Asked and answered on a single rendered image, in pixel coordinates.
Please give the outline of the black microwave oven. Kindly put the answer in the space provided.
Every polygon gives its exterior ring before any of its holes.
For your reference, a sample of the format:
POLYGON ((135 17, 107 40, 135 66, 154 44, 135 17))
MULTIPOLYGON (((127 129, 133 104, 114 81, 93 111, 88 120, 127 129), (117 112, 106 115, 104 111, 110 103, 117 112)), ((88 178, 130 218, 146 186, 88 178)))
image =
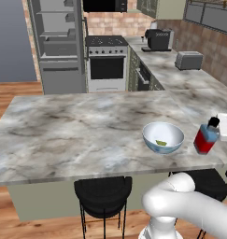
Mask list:
POLYGON ((126 12, 128 0, 83 0, 85 12, 126 12))

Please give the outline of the white blue bowl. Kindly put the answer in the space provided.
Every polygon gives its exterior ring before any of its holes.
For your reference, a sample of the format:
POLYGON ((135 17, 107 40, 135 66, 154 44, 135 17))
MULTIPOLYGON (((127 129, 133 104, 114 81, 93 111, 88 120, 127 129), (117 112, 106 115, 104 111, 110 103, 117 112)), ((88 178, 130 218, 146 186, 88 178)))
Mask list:
POLYGON ((142 134, 149 149, 159 154, 176 151, 184 141, 184 133, 181 129, 168 122, 151 122, 143 128, 142 134), (159 146, 155 140, 167 142, 167 145, 159 146))

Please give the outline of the pale green island base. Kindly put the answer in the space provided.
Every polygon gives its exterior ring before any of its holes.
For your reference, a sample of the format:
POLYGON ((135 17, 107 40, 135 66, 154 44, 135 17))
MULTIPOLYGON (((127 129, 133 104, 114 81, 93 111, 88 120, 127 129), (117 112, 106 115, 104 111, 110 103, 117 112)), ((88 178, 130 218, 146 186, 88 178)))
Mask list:
MULTIPOLYGON (((133 171, 89 171, 83 167, 71 171, 54 171, 47 176, 25 174, 21 178, 12 178, 7 189, 21 220, 71 217, 77 213, 73 206, 77 197, 73 188, 75 181, 133 174, 133 171)), ((161 182, 157 182, 155 176, 148 176, 142 188, 146 193, 161 182)), ((136 193, 135 196, 142 200, 144 194, 136 193)))

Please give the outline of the pale green wall cupboards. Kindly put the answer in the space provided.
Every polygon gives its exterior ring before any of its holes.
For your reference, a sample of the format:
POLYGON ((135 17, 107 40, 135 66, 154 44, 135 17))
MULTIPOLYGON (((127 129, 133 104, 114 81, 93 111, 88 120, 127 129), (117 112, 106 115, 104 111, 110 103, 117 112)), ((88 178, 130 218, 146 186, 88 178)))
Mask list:
POLYGON ((137 0, 136 8, 155 20, 182 20, 186 0, 137 0))

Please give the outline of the black dishwasher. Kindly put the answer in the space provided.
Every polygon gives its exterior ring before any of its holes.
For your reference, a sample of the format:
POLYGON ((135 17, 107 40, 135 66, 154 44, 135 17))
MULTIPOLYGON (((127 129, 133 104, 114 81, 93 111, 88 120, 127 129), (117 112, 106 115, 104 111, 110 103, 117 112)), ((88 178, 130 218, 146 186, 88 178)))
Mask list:
POLYGON ((138 76, 138 86, 139 91, 148 91, 150 86, 150 72, 144 64, 140 64, 136 68, 136 74, 138 76))

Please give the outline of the grey glass-front wall cupboards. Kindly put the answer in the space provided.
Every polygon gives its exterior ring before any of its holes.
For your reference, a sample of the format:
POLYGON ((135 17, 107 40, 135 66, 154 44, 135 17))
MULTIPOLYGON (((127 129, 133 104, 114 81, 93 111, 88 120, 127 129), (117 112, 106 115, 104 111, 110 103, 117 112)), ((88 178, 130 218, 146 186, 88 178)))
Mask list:
POLYGON ((186 0, 184 20, 227 34, 227 0, 186 0))

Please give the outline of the pale green base cupboards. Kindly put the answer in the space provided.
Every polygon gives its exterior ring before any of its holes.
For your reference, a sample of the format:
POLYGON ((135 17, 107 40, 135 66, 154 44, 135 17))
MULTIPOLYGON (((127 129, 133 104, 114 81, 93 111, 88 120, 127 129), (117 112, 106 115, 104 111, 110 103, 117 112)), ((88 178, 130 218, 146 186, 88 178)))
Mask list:
MULTIPOLYGON (((138 68, 141 63, 144 64, 140 60, 140 58, 136 54, 136 52, 132 48, 129 48, 128 91, 139 91, 137 89, 137 86, 138 86, 138 76, 136 74, 136 68, 138 68)), ((163 91, 163 90, 164 90, 164 87, 161 85, 161 83, 158 81, 158 79, 150 72, 149 91, 163 91)))

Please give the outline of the grey toaster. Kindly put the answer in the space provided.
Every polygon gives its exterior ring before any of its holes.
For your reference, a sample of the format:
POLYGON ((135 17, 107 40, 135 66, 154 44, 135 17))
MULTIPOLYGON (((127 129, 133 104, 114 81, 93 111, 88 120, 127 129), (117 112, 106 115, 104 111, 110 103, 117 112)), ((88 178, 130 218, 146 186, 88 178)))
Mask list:
POLYGON ((179 70, 200 70, 204 55, 198 51, 179 51, 175 67, 179 70))

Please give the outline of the grey open fridge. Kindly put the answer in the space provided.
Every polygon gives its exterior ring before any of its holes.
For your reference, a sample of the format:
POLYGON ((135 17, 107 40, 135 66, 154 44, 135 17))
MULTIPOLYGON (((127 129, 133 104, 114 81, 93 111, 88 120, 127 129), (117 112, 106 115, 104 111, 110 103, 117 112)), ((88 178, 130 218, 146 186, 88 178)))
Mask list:
POLYGON ((27 0, 45 94, 86 91, 81 0, 27 0))

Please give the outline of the white stove with oven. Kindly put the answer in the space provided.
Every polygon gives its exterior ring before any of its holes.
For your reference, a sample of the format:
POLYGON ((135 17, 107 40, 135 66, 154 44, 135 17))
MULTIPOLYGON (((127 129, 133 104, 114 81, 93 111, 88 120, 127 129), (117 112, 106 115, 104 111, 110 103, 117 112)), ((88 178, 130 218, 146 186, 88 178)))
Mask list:
POLYGON ((88 35, 86 50, 88 91, 125 91, 128 43, 124 37, 88 35))

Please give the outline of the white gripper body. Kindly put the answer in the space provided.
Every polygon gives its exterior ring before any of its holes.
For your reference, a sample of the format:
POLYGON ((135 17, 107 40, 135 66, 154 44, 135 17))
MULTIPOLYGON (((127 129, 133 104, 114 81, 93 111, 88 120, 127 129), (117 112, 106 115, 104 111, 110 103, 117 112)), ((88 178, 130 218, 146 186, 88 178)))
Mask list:
POLYGON ((219 113, 217 117, 220 120, 219 124, 220 140, 227 142, 227 114, 219 113))

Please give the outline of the black coffee machine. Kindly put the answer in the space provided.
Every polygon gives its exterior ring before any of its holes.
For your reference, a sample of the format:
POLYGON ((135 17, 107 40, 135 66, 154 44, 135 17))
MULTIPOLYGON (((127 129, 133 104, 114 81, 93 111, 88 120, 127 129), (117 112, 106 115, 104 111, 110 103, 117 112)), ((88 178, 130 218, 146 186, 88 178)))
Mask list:
POLYGON ((144 52, 151 51, 171 51, 174 31, 172 29, 148 29, 145 32, 145 38, 148 40, 148 45, 142 47, 144 52))

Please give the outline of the blue red liquor bottle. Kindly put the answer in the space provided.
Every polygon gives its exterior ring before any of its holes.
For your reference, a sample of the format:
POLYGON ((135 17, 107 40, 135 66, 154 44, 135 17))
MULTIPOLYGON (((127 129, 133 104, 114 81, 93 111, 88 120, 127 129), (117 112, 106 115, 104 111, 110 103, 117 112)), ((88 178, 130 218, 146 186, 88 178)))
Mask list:
POLYGON ((208 124, 202 124, 194 139, 194 147, 199 154, 207 154, 219 138, 220 119, 211 117, 208 124))

